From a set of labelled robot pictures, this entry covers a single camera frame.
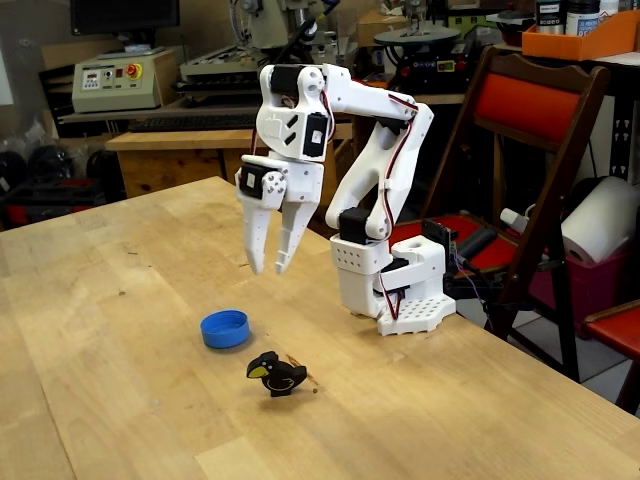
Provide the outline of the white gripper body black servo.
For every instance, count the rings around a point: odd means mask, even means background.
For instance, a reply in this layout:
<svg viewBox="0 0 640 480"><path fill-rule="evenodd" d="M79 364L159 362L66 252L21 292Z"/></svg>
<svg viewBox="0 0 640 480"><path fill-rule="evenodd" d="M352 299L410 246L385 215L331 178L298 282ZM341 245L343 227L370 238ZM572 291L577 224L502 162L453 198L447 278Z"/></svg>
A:
<svg viewBox="0 0 640 480"><path fill-rule="evenodd" d="M243 155L241 162L235 182L244 197L259 203L318 203L320 200L322 163L255 155Z"/></svg>

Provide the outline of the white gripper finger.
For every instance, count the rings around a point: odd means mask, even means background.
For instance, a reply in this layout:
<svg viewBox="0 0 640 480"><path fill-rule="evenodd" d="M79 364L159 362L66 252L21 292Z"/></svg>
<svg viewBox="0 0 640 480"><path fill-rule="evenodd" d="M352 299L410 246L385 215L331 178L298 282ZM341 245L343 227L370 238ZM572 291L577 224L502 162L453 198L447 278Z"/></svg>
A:
<svg viewBox="0 0 640 480"><path fill-rule="evenodd" d="M278 274L283 274L289 267L316 209L316 203L283 203L280 244L275 263Z"/></svg>
<svg viewBox="0 0 640 480"><path fill-rule="evenodd" d="M264 269L265 243L273 212L283 204L287 182L282 172L236 174L237 198L244 215L244 249L255 274Z"/></svg>

